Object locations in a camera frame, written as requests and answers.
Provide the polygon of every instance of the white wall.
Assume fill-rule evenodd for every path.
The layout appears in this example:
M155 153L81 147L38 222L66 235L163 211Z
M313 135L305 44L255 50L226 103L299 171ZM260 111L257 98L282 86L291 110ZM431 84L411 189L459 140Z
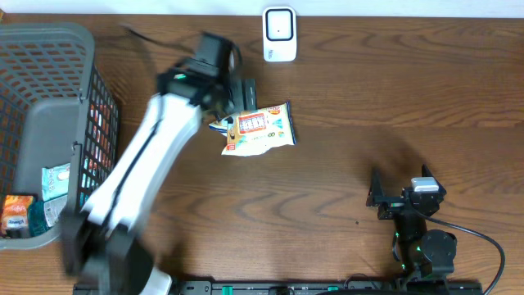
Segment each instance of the white wall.
M289 5L301 16L524 17L524 0L2 0L17 13L120 13L259 16Z

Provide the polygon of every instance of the gray basket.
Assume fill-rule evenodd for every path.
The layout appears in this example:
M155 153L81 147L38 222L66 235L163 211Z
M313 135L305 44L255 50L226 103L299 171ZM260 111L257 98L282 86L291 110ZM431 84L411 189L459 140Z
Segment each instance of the gray basket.
M41 197L41 169L70 162L67 206L79 211L112 171L119 110L93 58L93 37L80 25L0 25L3 196ZM34 238L0 239L0 249L41 247L59 233L55 226Z

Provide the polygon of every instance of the orange snack bag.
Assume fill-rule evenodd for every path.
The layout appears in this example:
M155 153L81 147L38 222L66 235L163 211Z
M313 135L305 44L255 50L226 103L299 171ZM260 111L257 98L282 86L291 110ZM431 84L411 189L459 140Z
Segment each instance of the orange snack bag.
M6 196L2 213L2 234L7 234L8 230L29 228L27 211L33 201L33 196Z

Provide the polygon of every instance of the teal package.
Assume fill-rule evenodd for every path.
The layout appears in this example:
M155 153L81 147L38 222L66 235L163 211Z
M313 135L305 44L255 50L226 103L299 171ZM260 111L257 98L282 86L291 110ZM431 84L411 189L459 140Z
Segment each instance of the teal package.
M71 164L42 168L42 199L44 202L67 194Z

